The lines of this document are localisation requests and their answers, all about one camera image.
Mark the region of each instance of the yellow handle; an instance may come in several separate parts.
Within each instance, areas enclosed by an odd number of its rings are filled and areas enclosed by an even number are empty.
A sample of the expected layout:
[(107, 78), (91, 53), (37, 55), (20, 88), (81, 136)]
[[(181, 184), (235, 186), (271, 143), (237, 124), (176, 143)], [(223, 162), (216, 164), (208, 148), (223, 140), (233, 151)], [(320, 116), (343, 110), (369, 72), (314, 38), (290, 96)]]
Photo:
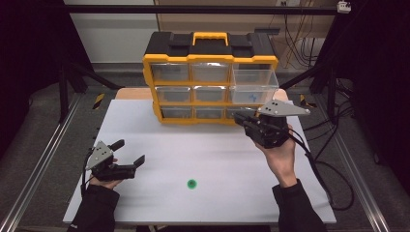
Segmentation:
[(228, 34), (225, 32), (194, 32), (192, 45), (195, 45), (196, 39), (225, 40), (225, 45), (228, 45)]

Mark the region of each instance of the gray floor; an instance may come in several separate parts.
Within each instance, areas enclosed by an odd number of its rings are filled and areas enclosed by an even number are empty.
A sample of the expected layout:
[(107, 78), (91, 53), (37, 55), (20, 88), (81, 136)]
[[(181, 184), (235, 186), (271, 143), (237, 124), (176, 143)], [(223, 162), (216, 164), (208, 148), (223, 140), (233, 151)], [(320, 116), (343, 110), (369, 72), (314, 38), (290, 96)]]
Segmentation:
[[(141, 77), (127, 73), (108, 74), (115, 77), (116, 83), (127, 86), (140, 86)], [(81, 174), (81, 165), (89, 148), (94, 143), (98, 128), (102, 124), (109, 101), (116, 92), (90, 82), (91, 86), (85, 95), (81, 95), (78, 109), (69, 127), (64, 133), (48, 168), (46, 169), (37, 190), (33, 194), (18, 224), (16, 231), (64, 231), (67, 227), (62, 218), (68, 207), (68, 200), (72, 195)], [(105, 93), (102, 105), (93, 109), (96, 97)], [(298, 91), (288, 91), (289, 98), (299, 103)], [(305, 94), (307, 102), (317, 102), (320, 96)], [(24, 124), (22, 125), (14, 143), (0, 162), (0, 218), (4, 219), (23, 190), (26, 181), (35, 169), (48, 140), (53, 135), (59, 119), (58, 86), (51, 85), (32, 96), (30, 107)], [(337, 96), (337, 103), (345, 98)], [(301, 117), (304, 128), (315, 125), (324, 120), (319, 108), (311, 108), (312, 115)], [(307, 139), (316, 137), (329, 129), (325, 125), (317, 130), (307, 131)], [(385, 221), (391, 231), (410, 231), (410, 197), (402, 189), (394, 174), (385, 165), (373, 161), (372, 149), (368, 146), (360, 125), (354, 117), (346, 116), (339, 120), (338, 132), (349, 149), (354, 162), (360, 169), (366, 184), (374, 197)], [(318, 139), (311, 140), (308, 145), (313, 154), (321, 149), (330, 133)], [(323, 160), (344, 176), (348, 177), (346, 168), (340, 159), (340, 150), (333, 139), (324, 150), (320, 160)], [(325, 179), (335, 202), (339, 207), (348, 204), (350, 191), (338, 175), (326, 166), (318, 165), (318, 169)], [(373, 231), (367, 216), (366, 207), (355, 198), (353, 206), (347, 211), (335, 211), (336, 224), (328, 225), (331, 231)], [(118, 225), (120, 229), (133, 230), (133, 226)]]

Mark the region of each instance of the white tabletop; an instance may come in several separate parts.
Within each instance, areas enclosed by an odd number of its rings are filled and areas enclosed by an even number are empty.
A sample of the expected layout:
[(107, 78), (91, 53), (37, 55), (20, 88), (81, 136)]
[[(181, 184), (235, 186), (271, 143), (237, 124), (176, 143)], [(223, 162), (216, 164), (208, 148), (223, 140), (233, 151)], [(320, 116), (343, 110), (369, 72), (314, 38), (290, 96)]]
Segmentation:
[[(288, 117), (303, 139), (297, 117)], [(118, 164), (145, 155), (134, 179), (120, 184), (117, 222), (132, 224), (266, 224), (278, 222), (272, 194), (277, 185), (263, 154), (239, 126), (163, 125), (152, 100), (113, 100), (97, 137), (109, 145), (125, 139), (114, 153)], [(316, 213), (336, 222), (325, 191), (299, 146), (295, 171)], [(197, 186), (190, 189), (187, 182)], [(81, 202), (80, 181), (64, 222), (71, 222)]]

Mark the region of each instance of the storage organizer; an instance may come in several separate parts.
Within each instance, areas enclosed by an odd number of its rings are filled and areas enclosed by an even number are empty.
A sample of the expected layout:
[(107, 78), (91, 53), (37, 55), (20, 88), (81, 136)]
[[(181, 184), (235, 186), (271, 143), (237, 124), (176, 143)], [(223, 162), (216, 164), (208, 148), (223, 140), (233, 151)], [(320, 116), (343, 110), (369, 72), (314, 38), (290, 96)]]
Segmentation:
[(266, 34), (155, 32), (143, 73), (161, 123), (234, 124), (272, 99), (277, 64)]

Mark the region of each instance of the green dot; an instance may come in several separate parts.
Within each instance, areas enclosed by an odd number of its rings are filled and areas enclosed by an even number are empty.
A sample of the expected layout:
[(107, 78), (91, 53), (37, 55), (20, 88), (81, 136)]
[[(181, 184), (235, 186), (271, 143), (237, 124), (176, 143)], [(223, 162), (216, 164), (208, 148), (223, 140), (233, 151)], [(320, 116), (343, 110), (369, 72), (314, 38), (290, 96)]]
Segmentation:
[(189, 189), (195, 189), (196, 185), (197, 185), (197, 183), (194, 179), (190, 179), (187, 182), (187, 186), (188, 186)]

